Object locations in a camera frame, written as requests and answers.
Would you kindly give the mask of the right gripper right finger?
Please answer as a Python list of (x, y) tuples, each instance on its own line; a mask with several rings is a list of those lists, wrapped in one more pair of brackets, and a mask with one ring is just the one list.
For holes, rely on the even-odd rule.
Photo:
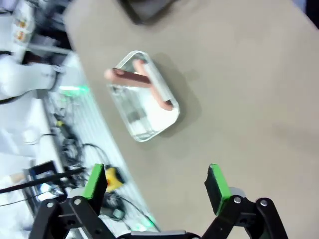
[(216, 218), (203, 239), (226, 239), (234, 227), (243, 227), (251, 239), (288, 238), (274, 202), (232, 194), (219, 165), (209, 165), (204, 184)]

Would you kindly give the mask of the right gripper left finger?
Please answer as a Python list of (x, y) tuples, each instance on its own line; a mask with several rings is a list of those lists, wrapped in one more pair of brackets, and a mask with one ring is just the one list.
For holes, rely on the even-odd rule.
[(95, 164), (82, 195), (63, 202), (47, 199), (40, 204), (30, 239), (64, 239), (71, 229), (81, 228), (89, 239), (114, 239), (99, 218), (107, 180), (103, 164)]

